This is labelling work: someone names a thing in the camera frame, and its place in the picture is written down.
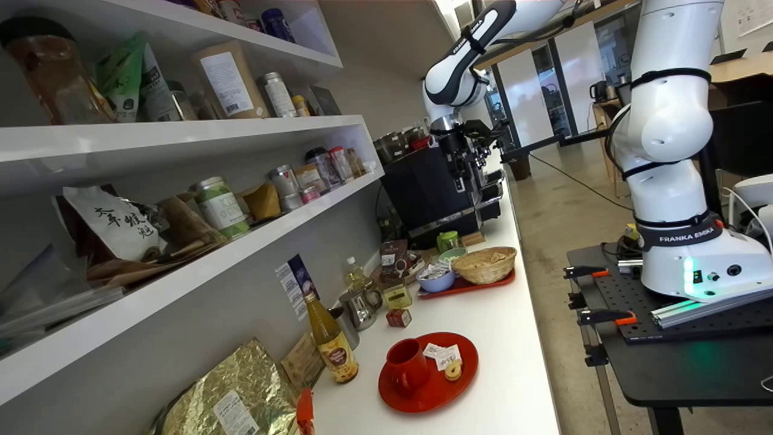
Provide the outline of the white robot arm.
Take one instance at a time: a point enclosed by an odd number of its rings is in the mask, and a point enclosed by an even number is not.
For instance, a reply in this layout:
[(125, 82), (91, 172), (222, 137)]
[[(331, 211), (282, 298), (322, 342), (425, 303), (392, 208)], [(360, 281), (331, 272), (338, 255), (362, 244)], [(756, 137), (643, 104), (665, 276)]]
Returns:
[[(424, 79), (428, 117), (453, 125), (479, 96), (474, 65), (502, 37), (526, 37), (567, 0), (494, 0)], [(694, 157), (711, 143), (711, 53), (724, 0), (643, 0), (630, 100), (613, 118), (608, 157), (629, 183), (640, 234), (640, 284), (712, 303), (773, 285), (771, 250), (727, 229), (706, 203)]]

